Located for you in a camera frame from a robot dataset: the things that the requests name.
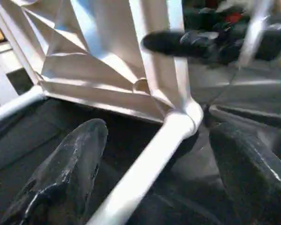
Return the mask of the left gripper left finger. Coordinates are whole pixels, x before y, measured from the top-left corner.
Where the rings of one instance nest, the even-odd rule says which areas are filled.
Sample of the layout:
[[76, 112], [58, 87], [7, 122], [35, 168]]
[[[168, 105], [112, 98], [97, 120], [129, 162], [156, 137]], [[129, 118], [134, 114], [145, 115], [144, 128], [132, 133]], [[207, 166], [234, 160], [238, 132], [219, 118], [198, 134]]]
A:
[[33, 172], [1, 224], [86, 224], [107, 137], [102, 119], [90, 119], [70, 132]]

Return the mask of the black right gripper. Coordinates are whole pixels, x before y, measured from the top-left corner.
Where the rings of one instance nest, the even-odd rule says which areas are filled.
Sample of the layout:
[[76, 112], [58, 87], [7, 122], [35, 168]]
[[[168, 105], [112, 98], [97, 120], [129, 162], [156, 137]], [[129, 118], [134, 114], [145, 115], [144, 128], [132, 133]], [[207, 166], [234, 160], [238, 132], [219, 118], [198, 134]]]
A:
[[141, 45], [151, 52], [167, 56], [186, 56], [187, 48], [192, 57], [228, 65], [238, 60], [243, 42], [243, 25], [190, 25], [185, 33], [151, 32], [142, 39]]

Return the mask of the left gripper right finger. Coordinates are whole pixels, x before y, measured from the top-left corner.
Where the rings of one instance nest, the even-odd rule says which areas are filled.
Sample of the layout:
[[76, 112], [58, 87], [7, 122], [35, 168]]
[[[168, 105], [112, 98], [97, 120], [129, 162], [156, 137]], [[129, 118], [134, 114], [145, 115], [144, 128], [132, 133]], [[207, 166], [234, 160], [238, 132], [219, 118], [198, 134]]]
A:
[[209, 134], [221, 180], [243, 225], [281, 225], [281, 160], [249, 131], [228, 123]]

